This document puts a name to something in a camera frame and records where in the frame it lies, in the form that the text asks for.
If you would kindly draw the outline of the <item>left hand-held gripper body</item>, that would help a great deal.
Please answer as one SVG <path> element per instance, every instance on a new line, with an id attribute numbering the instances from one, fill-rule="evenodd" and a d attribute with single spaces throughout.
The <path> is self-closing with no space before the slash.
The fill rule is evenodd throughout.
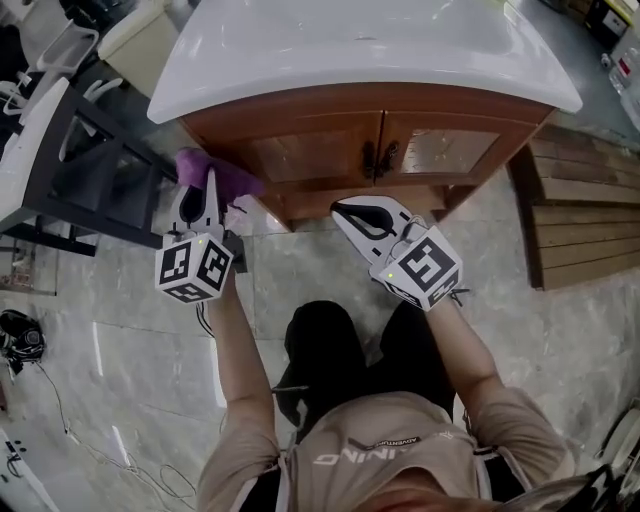
<path id="1" fill-rule="evenodd" d="M 170 231 L 155 253 L 155 289 L 182 304 L 218 299 L 234 269 L 247 271 L 245 245 L 224 228 Z"/>

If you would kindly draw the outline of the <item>white panel with black marks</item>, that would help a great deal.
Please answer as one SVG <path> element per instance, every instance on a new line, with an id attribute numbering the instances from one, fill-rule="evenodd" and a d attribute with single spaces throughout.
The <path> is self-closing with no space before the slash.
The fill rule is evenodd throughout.
<path id="1" fill-rule="evenodd" d="M 63 512 L 55 460 L 31 427 L 0 425 L 0 496 L 17 512 Z"/>

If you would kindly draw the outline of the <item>black round electronic device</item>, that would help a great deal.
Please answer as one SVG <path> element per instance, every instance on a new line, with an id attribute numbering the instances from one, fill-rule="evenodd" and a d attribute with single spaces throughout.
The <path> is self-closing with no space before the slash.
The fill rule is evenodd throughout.
<path id="1" fill-rule="evenodd" d="M 40 363 L 45 349 L 46 340 L 35 319 L 13 309 L 0 312 L 0 356 L 13 375 L 26 363 Z"/>

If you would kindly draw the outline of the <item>pack of clear water bottles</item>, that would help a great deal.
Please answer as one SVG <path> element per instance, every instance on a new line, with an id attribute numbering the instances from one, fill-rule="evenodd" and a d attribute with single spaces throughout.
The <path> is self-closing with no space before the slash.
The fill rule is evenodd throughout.
<path id="1" fill-rule="evenodd" d="M 640 43 L 628 46 L 618 56 L 603 53 L 600 62 L 609 70 L 609 81 L 627 116 L 640 132 Z"/>

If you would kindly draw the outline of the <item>white rectangular sink top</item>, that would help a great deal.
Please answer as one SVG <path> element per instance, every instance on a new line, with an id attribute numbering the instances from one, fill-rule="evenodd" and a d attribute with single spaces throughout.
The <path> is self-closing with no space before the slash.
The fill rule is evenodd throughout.
<path id="1" fill-rule="evenodd" d="M 69 81 L 60 78 L 20 118 L 22 132 L 8 141 L 0 160 L 0 232 L 28 218 L 23 213 L 28 180 L 45 132 L 68 88 Z"/>

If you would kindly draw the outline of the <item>black bin with yellow lid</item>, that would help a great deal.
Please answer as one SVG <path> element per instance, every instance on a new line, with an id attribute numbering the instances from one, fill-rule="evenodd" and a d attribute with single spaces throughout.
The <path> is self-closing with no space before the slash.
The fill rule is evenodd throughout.
<path id="1" fill-rule="evenodd" d="M 584 25 L 606 50 L 612 50 L 633 25 L 637 8 L 636 0 L 592 0 Z"/>

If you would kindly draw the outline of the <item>person's beige t-shirt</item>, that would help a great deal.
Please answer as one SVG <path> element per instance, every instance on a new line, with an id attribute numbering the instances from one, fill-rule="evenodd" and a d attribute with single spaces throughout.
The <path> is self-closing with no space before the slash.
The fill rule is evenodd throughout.
<path id="1" fill-rule="evenodd" d="M 275 485 L 284 493 L 271 503 L 278 512 L 351 512 L 412 468 L 428 472 L 449 496 L 485 498 L 481 448 L 502 452 L 525 489 L 575 473 L 565 441 L 520 389 L 492 392 L 469 432 L 419 395 L 385 393 L 333 409 L 287 456 L 257 426 L 227 428 L 201 474 L 197 511 L 239 511 L 250 486 L 279 464 L 288 481 Z"/>

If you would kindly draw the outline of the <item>brown wooden vanity cabinet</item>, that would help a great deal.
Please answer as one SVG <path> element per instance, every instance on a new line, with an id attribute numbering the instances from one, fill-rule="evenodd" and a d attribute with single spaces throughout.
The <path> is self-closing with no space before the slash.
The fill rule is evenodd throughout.
<path id="1" fill-rule="evenodd" d="M 262 119 L 280 120 L 360 111 L 382 113 L 376 168 L 383 119 L 389 111 L 487 115 L 534 124 L 536 128 L 533 134 L 520 149 L 552 114 L 550 106 L 537 101 L 468 87 L 355 83 L 291 89 L 235 100 L 186 114 L 181 117 L 181 123 L 209 155 L 245 169 L 237 160 L 229 160 L 221 155 L 220 145 L 246 132 L 256 122 Z M 265 194 L 260 198 L 261 205 L 285 228 L 292 229 L 296 221 L 325 217 L 333 202 L 357 195 L 389 196 L 414 212 L 430 212 L 437 219 L 443 219 L 495 172 L 479 185 L 384 185 L 378 183 L 374 176 L 369 185 L 358 188 L 292 194 L 269 191 L 265 182 L 251 173 L 261 179 L 266 187 Z"/>

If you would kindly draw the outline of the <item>purple cloth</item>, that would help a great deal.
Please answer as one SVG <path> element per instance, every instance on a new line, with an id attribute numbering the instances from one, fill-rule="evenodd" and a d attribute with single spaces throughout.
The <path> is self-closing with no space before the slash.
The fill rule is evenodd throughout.
<path id="1" fill-rule="evenodd" d="M 250 172 L 220 158 L 211 157 L 202 149 L 183 148 L 175 157 L 178 183 L 206 191 L 208 180 L 214 178 L 220 210 L 244 196 L 261 197 L 264 183 Z"/>

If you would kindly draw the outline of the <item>white mesh office chair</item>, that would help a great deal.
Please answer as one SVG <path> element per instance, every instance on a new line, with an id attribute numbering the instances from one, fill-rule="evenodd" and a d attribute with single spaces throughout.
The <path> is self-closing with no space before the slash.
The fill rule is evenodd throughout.
<path id="1" fill-rule="evenodd" d="M 59 79 L 71 82 L 87 63 L 99 41 L 99 33 L 73 20 L 53 21 L 46 15 L 44 25 L 33 22 L 19 28 L 21 48 L 28 63 L 15 82 L 0 80 L 0 108 L 4 115 L 25 117 Z"/>

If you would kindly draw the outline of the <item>black frame side table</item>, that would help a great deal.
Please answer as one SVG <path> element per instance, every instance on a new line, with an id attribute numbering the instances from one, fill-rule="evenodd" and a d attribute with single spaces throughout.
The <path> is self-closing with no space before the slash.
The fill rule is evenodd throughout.
<path id="1" fill-rule="evenodd" d="M 20 120 L 0 113 L 0 134 L 19 135 Z M 94 256 L 93 245 L 47 233 L 48 220 L 158 249 L 152 230 L 162 181 L 177 180 L 174 165 L 131 135 L 70 84 L 45 132 L 27 184 L 28 218 L 0 232 L 18 240 Z"/>

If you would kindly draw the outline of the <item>cream plastic trash bin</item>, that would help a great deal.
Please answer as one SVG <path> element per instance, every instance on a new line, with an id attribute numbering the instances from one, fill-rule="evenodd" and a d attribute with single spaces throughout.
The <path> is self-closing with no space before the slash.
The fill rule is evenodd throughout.
<path id="1" fill-rule="evenodd" d="M 169 0 L 141 0 L 97 47 L 99 58 L 150 99 L 179 37 Z"/>

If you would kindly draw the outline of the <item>person's left forearm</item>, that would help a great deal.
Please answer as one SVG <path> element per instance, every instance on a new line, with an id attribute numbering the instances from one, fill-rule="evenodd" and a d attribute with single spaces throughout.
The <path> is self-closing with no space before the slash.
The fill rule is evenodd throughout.
<path id="1" fill-rule="evenodd" d="M 227 403 L 226 425 L 255 426 L 275 436 L 275 409 L 266 371 L 230 271 L 219 298 L 208 301 L 218 371 Z"/>

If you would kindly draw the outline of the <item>person's right forearm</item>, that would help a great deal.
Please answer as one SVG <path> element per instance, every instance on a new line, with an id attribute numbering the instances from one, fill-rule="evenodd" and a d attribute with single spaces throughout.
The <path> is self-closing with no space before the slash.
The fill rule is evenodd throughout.
<path id="1" fill-rule="evenodd" d="M 495 360 L 451 298 L 440 300 L 425 317 L 452 387 L 474 421 L 489 399 L 504 388 Z"/>

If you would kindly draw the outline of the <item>person's black trousers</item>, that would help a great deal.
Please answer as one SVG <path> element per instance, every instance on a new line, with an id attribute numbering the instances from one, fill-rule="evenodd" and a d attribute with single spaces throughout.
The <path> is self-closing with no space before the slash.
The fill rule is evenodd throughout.
<path id="1" fill-rule="evenodd" d="M 401 303 L 380 339 L 382 357 L 369 366 L 347 311 L 332 301 L 297 308 L 286 331 L 288 366 L 276 393 L 281 413 L 301 442 L 329 411 L 363 396 L 410 392 L 453 413 L 455 391 L 424 312 Z"/>

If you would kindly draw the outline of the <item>brown wooden cabinet door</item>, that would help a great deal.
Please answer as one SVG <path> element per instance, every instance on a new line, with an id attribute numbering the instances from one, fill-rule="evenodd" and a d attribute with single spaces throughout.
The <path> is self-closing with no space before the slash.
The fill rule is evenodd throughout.
<path id="1" fill-rule="evenodd" d="M 479 185 L 530 138 L 536 126 L 487 115 L 389 111 L 379 141 L 380 159 L 399 142 L 384 185 Z"/>
<path id="2" fill-rule="evenodd" d="M 362 147 L 376 145 L 380 111 L 360 111 L 262 119 L 220 145 L 220 154 L 235 159 L 261 178 L 269 191 L 281 194 L 367 186 Z"/>

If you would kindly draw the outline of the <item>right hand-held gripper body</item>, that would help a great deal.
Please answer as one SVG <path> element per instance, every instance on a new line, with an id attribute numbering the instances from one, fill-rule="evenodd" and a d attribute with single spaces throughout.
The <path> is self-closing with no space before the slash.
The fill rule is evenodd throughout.
<path id="1" fill-rule="evenodd" d="M 369 274 L 390 293 L 429 311 L 459 285 L 463 270 L 459 255 L 438 227 L 413 217 Z"/>

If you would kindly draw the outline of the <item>slatted wooden platform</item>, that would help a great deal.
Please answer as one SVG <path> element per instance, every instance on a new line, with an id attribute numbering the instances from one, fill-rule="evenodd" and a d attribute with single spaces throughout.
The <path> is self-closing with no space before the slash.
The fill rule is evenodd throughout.
<path id="1" fill-rule="evenodd" d="M 532 288 L 640 269 L 640 149 L 547 125 L 506 168 Z"/>

